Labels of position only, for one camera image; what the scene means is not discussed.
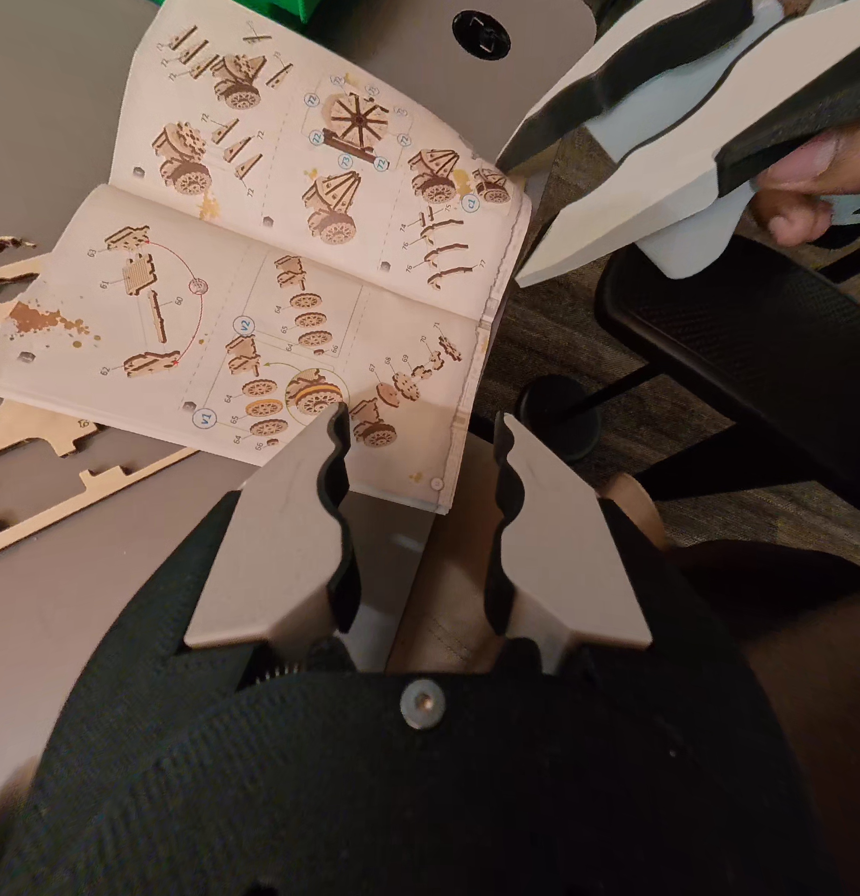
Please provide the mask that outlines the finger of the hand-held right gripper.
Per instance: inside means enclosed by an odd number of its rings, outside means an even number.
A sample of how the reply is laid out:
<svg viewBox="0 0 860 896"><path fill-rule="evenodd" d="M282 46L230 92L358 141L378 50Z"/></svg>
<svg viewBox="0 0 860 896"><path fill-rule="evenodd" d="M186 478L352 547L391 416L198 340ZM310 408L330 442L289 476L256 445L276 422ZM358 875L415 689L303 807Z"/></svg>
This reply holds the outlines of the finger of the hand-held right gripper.
<svg viewBox="0 0 860 896"><path fill-rule="evenodd" d="M779 24L774 1L639 2L528 111L497 168L527 173L577 128L620 162L698 106L737 57Z"/></svg>
<svg viewBox="0 0 860 896"><path fill-rule="evenodd" d="M860 124L860 1L771 28L683 118L563 208L518 282L542 282L653 238L696 273L713 263L709 210L825 132Z"/></svg>

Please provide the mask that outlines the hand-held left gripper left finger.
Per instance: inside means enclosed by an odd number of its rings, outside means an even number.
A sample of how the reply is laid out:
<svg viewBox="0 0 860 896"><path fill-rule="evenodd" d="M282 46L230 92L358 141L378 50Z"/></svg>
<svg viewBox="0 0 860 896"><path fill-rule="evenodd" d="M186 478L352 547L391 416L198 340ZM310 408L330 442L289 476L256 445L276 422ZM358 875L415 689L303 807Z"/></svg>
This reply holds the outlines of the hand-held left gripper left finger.
<svg viewBox="0 0 860 896"><path fill-rule="evenodd" d="M347 407L332 403L240 490L184 635L191 649L266 643L287 661L348 633L361 604Z"/></svg>

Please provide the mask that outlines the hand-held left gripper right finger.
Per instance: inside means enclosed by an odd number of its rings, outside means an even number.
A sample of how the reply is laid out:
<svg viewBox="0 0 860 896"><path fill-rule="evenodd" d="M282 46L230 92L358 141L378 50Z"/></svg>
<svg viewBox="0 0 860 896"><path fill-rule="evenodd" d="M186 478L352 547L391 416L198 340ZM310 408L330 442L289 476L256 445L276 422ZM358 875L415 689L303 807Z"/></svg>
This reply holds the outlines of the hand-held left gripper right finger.
<svg viewBox="0 0 860 896"><path fill-rule="evenodd" d="M512 414L494 425L493 535L484 612L494 633L535 644L544 674L583 644L653 642L592 487Z"/></svg>

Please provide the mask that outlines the paper instruction booklet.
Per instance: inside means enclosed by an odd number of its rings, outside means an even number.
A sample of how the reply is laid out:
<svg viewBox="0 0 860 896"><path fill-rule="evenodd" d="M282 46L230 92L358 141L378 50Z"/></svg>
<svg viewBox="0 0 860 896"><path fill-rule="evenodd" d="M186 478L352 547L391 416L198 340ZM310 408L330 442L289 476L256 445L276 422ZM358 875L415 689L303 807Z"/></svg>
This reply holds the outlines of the paper instruction booklet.
<svg viewBox="0 0 860 896"><path fill-rule="evenodd" d="M445 514L522 184L234 2L166 2L106 184L0 321L0 398L263 465L346 402L354 490Z"/></svg>

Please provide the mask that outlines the grey desk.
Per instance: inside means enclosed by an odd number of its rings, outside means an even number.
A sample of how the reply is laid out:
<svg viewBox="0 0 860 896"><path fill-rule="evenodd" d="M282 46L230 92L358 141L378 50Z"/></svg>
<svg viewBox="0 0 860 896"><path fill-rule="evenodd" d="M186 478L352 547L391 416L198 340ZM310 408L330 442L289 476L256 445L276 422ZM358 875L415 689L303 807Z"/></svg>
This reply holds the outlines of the grey desk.
<svg viewBox="0 0 860 896"><path fill-rule="evenodd" d="M500 61L451 22L483 11L510 34ZM0 237L52 248L104 183L134 48L152 2L0 2ZM402 88L491 160L587 51L586 2L370 2L307 36ZM27 793L66 697L144 580L253 468L195 454L0 552L0 826Z"/></svg>

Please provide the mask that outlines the person's right hand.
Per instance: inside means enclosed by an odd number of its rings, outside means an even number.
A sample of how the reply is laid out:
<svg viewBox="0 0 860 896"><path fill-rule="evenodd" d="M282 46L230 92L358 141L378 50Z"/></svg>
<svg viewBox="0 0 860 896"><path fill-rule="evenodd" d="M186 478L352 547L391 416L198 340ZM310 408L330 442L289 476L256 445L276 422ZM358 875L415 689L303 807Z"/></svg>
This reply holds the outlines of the person's right hand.
<svg viewBox="0 0 860 896"><path fill-rule="evenodd" d="M761 172L749 211L772 241L795 247L832 223L823 196L860 195L860 124L826 131Z"/></svg>

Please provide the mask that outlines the black office chair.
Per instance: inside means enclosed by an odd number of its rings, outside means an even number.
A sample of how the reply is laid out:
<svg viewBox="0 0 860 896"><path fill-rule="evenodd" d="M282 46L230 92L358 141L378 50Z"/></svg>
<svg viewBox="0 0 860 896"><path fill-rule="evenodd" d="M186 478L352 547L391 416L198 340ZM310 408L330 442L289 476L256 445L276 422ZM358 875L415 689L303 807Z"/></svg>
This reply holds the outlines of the black office chair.
<svg viewBox="0 0 860 896"><path fill-rule="evenodd" d="M860 565L860 302L744 237L669 280L635 248L591 268L594 361L516 414L593 480L629 469L677 546L761 539Z"/></svg>

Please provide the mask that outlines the wooden sheet with rectangular cutouts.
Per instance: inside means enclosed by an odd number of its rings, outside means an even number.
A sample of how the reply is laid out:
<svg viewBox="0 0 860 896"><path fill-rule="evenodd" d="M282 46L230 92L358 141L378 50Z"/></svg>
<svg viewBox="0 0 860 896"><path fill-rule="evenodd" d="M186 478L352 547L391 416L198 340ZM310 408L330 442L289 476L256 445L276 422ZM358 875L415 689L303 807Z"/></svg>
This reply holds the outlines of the wooden sheet with rectangular cutouts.
<svg viewBox="0 0 860 896"><path fill-rule="evenodd" d="M42 252L26 260L1 265L0 286L34 279L41 274L48 256L47 252ZM39 440L48 443L58 457L67 457L76 453L79 439L97 429L97 425L88 420L14 400L4 399L0 404L0 454L22 443ZM195 449L182 448L133 472L120 466L100 474L83 469L78 474L83 491L0 531L0 552L195 454Z"/></svg>

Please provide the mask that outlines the green plastic bin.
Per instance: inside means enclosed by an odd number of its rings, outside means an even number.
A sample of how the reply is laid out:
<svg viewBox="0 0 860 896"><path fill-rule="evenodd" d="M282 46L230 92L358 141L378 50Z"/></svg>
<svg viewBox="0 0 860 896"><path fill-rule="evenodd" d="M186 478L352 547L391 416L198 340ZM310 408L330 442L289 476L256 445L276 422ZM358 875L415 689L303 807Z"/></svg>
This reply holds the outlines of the green plastic bin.
<svg viewBox="0 0 860 896"><path fill-rule="evenodd" d="M365 1L293 1L289 2L292 12L301 24L312 26L330 24L342 19L369 4Z"/></svg>

